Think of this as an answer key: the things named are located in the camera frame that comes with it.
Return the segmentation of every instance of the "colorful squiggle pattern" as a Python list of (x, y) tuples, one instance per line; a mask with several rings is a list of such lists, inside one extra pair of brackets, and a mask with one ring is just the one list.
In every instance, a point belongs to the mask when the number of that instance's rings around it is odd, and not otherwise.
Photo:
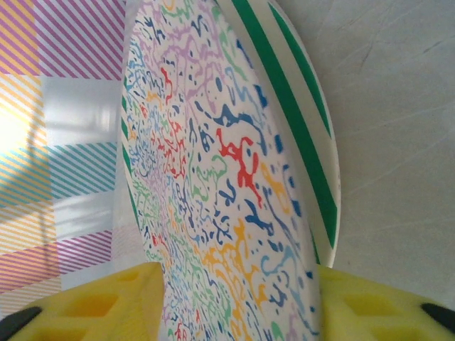
[(218, 6), (144, 3), (124, 85), (127, 177), (146, 255), (163, 264), (169, 339), (317, 339), (303, 203), (267, 98)]

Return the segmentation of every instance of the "black rubber tip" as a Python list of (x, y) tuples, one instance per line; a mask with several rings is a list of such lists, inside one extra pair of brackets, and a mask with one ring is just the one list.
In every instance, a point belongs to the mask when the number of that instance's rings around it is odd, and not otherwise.
[(455, 311), (433, 303), (423, 303), (421, 307), (433, 320), (455, 334)]
[(43, 309), (39, 307), (30, 307), (6, 316), (0, 321), (0, 341), (7, 341), (12, 338), (19, 330), (38, 316), (41, 311)]

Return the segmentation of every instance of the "square hole in foam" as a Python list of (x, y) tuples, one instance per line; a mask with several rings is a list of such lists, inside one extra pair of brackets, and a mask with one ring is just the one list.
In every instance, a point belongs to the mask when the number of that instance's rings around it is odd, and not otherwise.
[(117, 302), (118, 296), (112, 294), (87, 295), (76, 298), (65, 309), (64, 316), (73, 318), (105, 316)]
[(85, 330), (48, 328), (37, 332), (31, 341), (82, 341), (85, 333)]
[(128, 272), (126, 274), (122, 274), (119, 276), (117, 279), (120, 282), (131, 282), (134, 281), (136, 278), (139, 277), (139, 274), (137, 272)]
[(372, 330), (373, 335), (378, 341), (430, 341), (421, 330), (410, 328), (407, 326), (403, 327), (381, 327)]
[(344, 301), (359, 316), (391, 316), (399, 311), (387, 297), (373, 294), (346, 295)]

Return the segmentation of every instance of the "green stripe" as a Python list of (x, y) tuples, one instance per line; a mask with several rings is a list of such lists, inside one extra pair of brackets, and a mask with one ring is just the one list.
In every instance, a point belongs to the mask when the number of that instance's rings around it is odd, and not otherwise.
[(123, 150), (123, 159), (125, 160), (125, 163), (127, 164), (128, 173), (131, 175), (131, 161), (129, 160), (127, 150), (125, 149), (125, 146), (123, 146), (123, 145), (122, 145), (122, 150)]
[(139, 218), (137, 217), (136, 204), (134, 203), (133, 195), (131, 193), (131, 190), (129, 189), (129, 185), (128, 185), (128, 193), (129, 193), (129, 201), (131, 201), (131, 205), (133, 207), (134, 217), (136, 218), (137, 227), (139, 228)]
[(127, 112), (127, 100), (122, 96), (122, 107), (125, 112)]
[(327, 133), (330, 137), (332, 137), (332, 134), (330, 132), (330, 126), (328, 124), (326, 108), (324, 107), (322, 95), (319, 92), (318, 83), (316, 81), (316, 78), (314, 77), (313, 71), (311, 70), (310, 64), (308, 63), (308, 60), (306, 60), (304, 52), (300, 48), (299, 43), (294, 37), (294, 34), (292, 34), (291, 30), (289, 30), (286, 21), (284, 21), (283, 17), (279, 15), (277, 10), (271, 4), (269, 4), (269, 7), (272, 10), (275, 20), (277, 21), (278, 26), (281, 28), (284, 37), (286, 38), (286, 42), (288, 43), (289, 48), (291, 49), (292, 55), (294, 55), (294, 58), (297, 64), (299, 65), (300, 72), (302, 76), (304, 76), (305, 82), (308, 85), (311, 96), (313, 96), (314, 102), (316, 103), (316, 107), (318, 108), (319, 115), (321, 115), (321, 119), (322, 122), (324, 123), (324, 126), (326, 127)]
[(123, 134), (125, 135), (125, 137), (128, 140), (128, 127), (127, 127), (127, 124), (125, 123), (125, 121), (123, 119), (122, 119), (122, 131), (123, 131)]
[(300, 112), (299, 105), (287, 82), (286, 76), (279, 64), (265, 32), (257, 20), (254, 11), (248, 1), (232, 0), (240, 15), (252, 41), (256, 47), (262, 64), (269, 76), (270, 82), (277, 94), (279, 103), (286, 115), (292, 134), (299, 147), (301, 157), (304, 160), (306, 171), (310, 177), (316, 200), (321, 211), (322, 219), (326, 228), (328, 240), (334, 248), (336, 237), (337, 207), (332, 198), (330, 188), (324, 175), (321, 162), (319, 161), (316, 148), (311, 140), (308, 127)]
[(318, 249), (316, 248), (316, 243), (314, 242), (313, 232), (311, 232), (311, 241), (313, 242), (313, 249), (314, 249), (314, 256), (316, 256), (316, 263), (320, 264), (321, 261), (319, 260)]

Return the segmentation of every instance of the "pink diagonal stripes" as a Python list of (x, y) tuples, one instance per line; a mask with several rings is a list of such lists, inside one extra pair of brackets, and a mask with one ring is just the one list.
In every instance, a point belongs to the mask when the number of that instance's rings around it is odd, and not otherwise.
[(36, 0), (34, 4), (44, 75), (120, 79), (124, 1)]
[(0, 256), (0, 294), (111, 259), (112, 233), (64, 239)]
[(0, 72), (38, 75), (38, 44), (33, 5), (26, 0), (0, 1)]

